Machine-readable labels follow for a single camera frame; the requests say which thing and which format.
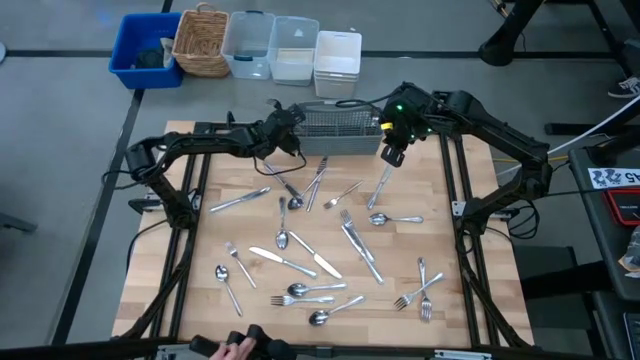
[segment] blue bin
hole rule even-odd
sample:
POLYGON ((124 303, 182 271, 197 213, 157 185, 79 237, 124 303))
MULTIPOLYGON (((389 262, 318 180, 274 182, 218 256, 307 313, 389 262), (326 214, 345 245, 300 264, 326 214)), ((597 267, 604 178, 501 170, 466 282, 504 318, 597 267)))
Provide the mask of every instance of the blue bin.
POLYGON ((160 47, 160 38, 174 38, 180 13, 130 14, 120 23, 113 47, 109 71, 118 75, 128 89, 178 87, 184 71, 175 59, 168 68, 132 69, 136 56, 143 50, 160 47))

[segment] shoe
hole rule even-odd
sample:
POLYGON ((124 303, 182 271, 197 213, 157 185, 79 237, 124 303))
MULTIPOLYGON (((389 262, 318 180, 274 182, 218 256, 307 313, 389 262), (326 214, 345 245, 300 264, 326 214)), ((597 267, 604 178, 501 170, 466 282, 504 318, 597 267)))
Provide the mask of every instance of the shoe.
POLYGON ((640 79, 632 76, 609 89, 609 96, 617 99, 630 99, 640 95, 640 79))

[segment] white label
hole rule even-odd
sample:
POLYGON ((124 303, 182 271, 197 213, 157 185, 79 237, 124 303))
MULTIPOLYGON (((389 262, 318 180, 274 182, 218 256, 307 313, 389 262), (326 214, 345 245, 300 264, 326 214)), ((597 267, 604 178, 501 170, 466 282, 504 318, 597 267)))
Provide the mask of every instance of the white label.
POLYGON ((594 189, 620 186, 640 186, 640 169, 589 168, 594 189))

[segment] human hand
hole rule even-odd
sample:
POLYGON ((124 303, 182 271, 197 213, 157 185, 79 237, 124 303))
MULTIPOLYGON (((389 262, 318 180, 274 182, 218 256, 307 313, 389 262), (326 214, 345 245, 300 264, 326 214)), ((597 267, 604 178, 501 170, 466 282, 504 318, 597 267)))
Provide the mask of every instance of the human hand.
POLYGON ((218 351, 209 360, 246 360, 254 346, 256 346, 256 339, 252 338, 245 338, 240 346, 235 343, 231 345, 220 343, 218 351))

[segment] wooden board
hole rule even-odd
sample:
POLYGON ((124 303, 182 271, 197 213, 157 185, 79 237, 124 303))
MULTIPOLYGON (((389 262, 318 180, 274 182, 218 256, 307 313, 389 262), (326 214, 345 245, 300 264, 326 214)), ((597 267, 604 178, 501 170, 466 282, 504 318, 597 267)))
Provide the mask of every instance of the wooden board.
MULTIPOLYGON (((186 132, 193 125, 193 122, 172 121, 167 131, 186 132)), ((497 186, 489 147, 472 137, 466 137, 464 144, 474 195, 484 196, 497 186)), ((453 146, 450 148, 457 176, 455 150, 453 146)), ((304 189, 311 181, 321 159, 312 157, 308 160, 306 168, 285 176, 298 189, 304 189)), ((297 164, 296 159, 280 152, 274 153, 269 161, 282 169, 297 164)), ((174 186, 179 186, 181 182, 185 162, 186 157, 179 159, 167 172, 174 186)), ((344 276, 343 281, 348 284, 345 291, 315 294, 335 295, 336 305, 360 294, 366 297, 364 304, 338 312, 325 326, 316 328, 308 324, 309 315, 316 309, 330 308, 331 305, 269 305, 270 296, 284 295, 285 289, 292 283, 317 285, 338 282, 313 262, 311 255, 293 239, 290 239, 284 251, 275 246, 274 237, 280 225, 278 197, 287 193, 275 179, 256 173, 252 160, 214 155, 179 337, 189 340, 200 334, 221 341, 226 339, 230 331, 245 332, 249 324, 255 323, 261 325, 271 337, 282 338, 291 344, 469 347, 438 138, 431 137, 409 147, 403 166, 394 170, 374 210, 368 211, 366 203, 384 167, 385 163, 379 156, 330 157, 313 210, 307 213, 302 209, 287 214, 286 226, 340 271, 344 276), (322 207, 323 203, 359 180, 365 180, 364 184, 345 197, 337 207, 330 210, 322 207), (206 211, 221 201, 265 186, 271 186, 271 192, 257 200, 215 215, 206 211), (359 233, 376 257, 376 266, 385 279, 383 286, 375 282, 342 233, 339 212, 343 208, 349 210, 359 233), (375 227, 368 222, 368 216, 373 212, 383 212, 389 216, 421 215, 425 221, 423 224, 389 223, 375 227), (224 244, 227 241, 233 242, 238 248, 241 259, 257 283, 257 289, 250 287, 240 268, 226 252, 224 244), (312 280, 284 265, 260 258, 248 251, 250 246, 263 247, 314 269, 319 278, 312 280), (401 312, 393 309, 393 302, 401 294, 419 287, 419 256, 426 259, 428 277, 437 272, 443 272, 446 277, 445 281, 429 289, 429 297, 433 302, 433 319, 429 324, 419 321, 419 301, 401 312), (223 284, 215 278, 218 264, 226 265, 230 271, 230 284, 244 312, 243 317, 236 315, 223 284)), ((462 198, 459 185, 457 191, 459 198, 462 198)), ((141 228, 163 218, 162 212, 146 214, 141 228)), ((497 221, 492 221, 490 226, 507 231, 505 225, 497 221)), ((114 335, 133 325, 155 296, 169 234, 169 227, 163 225, 139 238, 125 282, 114 335)), ((482 242, 493 299, 518 334, 532 343, 511 244, 504 237, 491 232, 482 237, 482 242)), ((163 333, 168 331, 172 301, 167 308, 163 333)), ((487 343, 482 307, 477 299, 476 312, 481 338, 487 343)))

